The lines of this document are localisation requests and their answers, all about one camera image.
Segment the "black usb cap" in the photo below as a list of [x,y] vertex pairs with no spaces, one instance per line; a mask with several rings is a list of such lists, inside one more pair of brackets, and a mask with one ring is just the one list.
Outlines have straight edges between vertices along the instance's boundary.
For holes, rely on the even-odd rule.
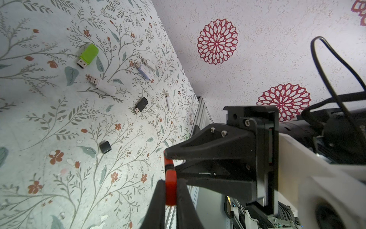
[[112,150],[112,147],[108,141],[104,141],[99,145],[99,148],[103,154],[106,154]]

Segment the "green usb drive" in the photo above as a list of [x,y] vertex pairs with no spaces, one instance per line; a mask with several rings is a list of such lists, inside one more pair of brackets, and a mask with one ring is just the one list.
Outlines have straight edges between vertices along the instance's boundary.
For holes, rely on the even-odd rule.
[[80,55],[77,65],[84,69],[86,66],[90,65],[94,58],[98,55],[99,49],[94,45],[90,44]]

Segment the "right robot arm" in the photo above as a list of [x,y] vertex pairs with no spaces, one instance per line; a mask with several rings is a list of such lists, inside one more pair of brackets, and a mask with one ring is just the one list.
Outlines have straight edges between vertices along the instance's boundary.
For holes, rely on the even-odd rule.
[[330,98],[280,122],[275,105],[226,106],[227,121],[199,130],[164,152],[165,180],[154,191],[144,226],[202,229],[188,187],[222,194],[235,229],[363,229],[366,226],[366,110],[349,110],[365,91],[337,94],[315,50]]

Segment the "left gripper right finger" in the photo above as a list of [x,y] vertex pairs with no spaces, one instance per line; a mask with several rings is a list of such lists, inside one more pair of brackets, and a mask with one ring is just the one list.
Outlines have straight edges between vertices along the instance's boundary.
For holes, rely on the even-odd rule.
[[182,178],[177,180],[176,208],[177,229],[204,229],[193,205],[187,183]]

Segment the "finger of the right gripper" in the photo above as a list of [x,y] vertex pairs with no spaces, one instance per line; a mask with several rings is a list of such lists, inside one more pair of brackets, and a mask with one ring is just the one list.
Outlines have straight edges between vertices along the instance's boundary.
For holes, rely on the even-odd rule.
[[254,176],[235,161],[191,160],[176,166],[175,171],[187,185],[209,189],[236,198],[241,203],[257,201]]
[[256,156],[256,139],[249,130],[210,124],[190,139],[165,150],[167,159],[225,160]]

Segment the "small white usb stick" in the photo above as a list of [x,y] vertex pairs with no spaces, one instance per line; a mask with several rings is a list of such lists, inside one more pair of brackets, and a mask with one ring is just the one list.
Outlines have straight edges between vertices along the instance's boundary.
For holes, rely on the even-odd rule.
[[167,103],[168,110],[172,110],[173,109],[173,104],[172,104],[170,95],[168,93],[166,93],[165,98],[166,98],[166,103]]

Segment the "black usb drive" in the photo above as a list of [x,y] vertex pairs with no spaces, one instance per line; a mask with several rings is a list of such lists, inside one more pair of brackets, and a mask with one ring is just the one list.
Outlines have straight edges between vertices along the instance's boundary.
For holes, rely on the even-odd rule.
[[136,114],[141,113],[141,112],[142,112],[142,111],[147,107],[147,105],[148,105],[148,100],[147,100],[145,97],[141,98],[141,99],[137,102],[137,104],[135,105],[135,107],[134,107],[134,112],[135,112]]

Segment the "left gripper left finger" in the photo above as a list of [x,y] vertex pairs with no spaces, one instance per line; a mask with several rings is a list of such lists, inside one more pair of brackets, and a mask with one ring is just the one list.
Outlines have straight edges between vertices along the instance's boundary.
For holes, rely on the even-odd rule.
[[140,229],[164,229],[165,228],[165,181],[159,180],[155,187],[148,211]]

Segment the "purple white usb drive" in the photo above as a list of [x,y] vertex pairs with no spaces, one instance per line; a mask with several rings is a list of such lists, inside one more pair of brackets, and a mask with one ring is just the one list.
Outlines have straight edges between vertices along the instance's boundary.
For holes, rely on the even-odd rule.
[[149,68],[146,65],[136,62],[135,67],[145,80],[149,82],[152,80],[152,77],[149,74]]

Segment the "red usb drive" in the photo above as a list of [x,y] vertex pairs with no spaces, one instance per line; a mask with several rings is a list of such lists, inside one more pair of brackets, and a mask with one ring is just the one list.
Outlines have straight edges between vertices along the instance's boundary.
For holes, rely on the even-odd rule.
[[166,205],[175,206],[177,198],[177,174],[173,160],[167,159],[164,155],[165,164],[165,189],[166,189]]

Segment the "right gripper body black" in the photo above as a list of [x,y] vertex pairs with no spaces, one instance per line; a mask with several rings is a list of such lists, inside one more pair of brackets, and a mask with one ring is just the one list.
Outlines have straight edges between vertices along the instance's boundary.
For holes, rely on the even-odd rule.
[[276,106],[225,106],[227,124],[254,134],[255,157],[246,169],[255,173],[253,208],[265,215],[278,213],[279,111]]

